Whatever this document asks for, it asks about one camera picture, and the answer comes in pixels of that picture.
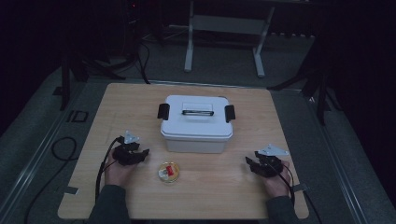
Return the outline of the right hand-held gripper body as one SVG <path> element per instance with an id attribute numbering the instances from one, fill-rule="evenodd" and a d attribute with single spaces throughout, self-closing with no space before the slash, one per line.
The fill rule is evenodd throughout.
<path id="1" fill-rule="evenodd" d="M 257 150 L 260 154 L 264 155 L 264 159 L 258 159 L 260 171 L 256 175 L 263 177 L 274 177 L 280 175 L 283 171 L 283 164 L 279 156 L 289 156 L 289 152 L 283 148 L 276 147 L 272 144 Z"/>

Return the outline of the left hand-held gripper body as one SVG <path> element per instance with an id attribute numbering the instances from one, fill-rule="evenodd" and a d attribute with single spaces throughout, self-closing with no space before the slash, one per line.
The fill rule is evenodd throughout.
<path id="1" fill-rule="evenodd" d="M 113 151 L 113 158 L 123 166 L 137 164 L 137 150 L 129 151 L 129 145 L 131 143 L 138 143 L 138 141 L 138 136 L 131 134 L 130 131 L 126 131 L 123 136 L 117 138 L 119 145 Z"/>

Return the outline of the small round snack cup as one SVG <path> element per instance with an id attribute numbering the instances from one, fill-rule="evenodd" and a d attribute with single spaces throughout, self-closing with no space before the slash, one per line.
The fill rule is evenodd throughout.
<path id="1" fill-rule="evenodd" d="M 167 161 L 160 165 L 158 177 L 164 183 L 173 183 L 179 178 L 179 167 L 175 162 Z"/>

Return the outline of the white plastic storage box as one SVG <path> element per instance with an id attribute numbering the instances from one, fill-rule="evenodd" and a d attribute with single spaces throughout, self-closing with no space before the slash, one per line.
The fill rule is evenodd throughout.
<path id="1" fill-rule="evenodd" d="M 222 153 L 233 136 L 233 132 L 224 135 L 161 134 L 171 152 L 213 154 Z"/>

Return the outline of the white box lid black latches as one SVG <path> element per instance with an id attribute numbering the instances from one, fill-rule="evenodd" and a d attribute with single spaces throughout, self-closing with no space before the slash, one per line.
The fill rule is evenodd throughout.
<path id="1" fill-rule="evenodd" d="M 236 115 L 225 97 L 169 95 L 159 105 L 157 118 L 166 139 L 228 141 Z"/>

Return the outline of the person's left hand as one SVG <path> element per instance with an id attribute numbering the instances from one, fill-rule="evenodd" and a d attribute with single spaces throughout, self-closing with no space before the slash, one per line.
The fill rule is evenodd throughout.
<path id="1" fill-rule="evenodd" d="M 120 165 L 112 157 L 112 154 L 109 154 L 105 169 L 105 184 L 119 186 L 125 189 L 131 182 L 135 167 L 136 164 Z"/>

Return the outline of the person's right hand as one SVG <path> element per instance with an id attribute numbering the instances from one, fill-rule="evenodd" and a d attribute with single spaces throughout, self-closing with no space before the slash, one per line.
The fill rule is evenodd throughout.
<path id="1" fill-rule="evenodd" d="M 282 164 L 283 171 L 280 173 L 280 175 L 262 178 L 264 189 L 270 199 L 290 195 L 291 177 L 288 174 L 288 168 L 290 167 L 290 164 L 287 161 L 282 161 Z"/>

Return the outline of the black tripod stand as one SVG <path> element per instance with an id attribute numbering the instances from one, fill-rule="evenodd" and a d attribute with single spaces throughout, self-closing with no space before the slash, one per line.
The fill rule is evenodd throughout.
<path id="1" fill-rule="evenodd" d="M 62 104 L 71 98 L 71 81 L 85 82 L 91 67 L 104 77 L 121 80 L 118 69 L 138 59 L 145 0 L 67 0 L 60 36 Z"/>
<path id="2" fill-rule="evenodd" d="M 297 74 L 280 84 L 268 87 L 268 90 L 281 91 L 305 79 L 306 82 L 301 93 L 307 98 L 312 98 L 315 94 L 318 95 L 316 117 L 319 123 L 324 126 L 328 80 L 331 73 L 332 67 L 329 59 L 329 51 L 326 50 L 326 41 L 322 36 L 318 35 L 305 55 Z"/>

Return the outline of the white metal stand frame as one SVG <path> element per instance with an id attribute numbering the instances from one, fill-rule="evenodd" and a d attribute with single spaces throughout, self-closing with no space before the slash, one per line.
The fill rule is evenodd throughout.
<path id="1" fill-rule="evenodd" d="M 185 56 L 184 71 L 190 72 L 192 70 L 194 49 L 193 32 L 209 31 L 243 35 L 257 35 L 260 39 L 258 44 L 252 49 L 252 54 L 256 66 L 257 76 L 264 77 L 265 73 L 262 63 L 262 48 L 276 8 L 270 7 L 265 19 L 239 19 L 235 17 L 196 14 L 194 12 L 194 1 L 195 0 L 190 0 L 189 5 L 188 45 Z"/>

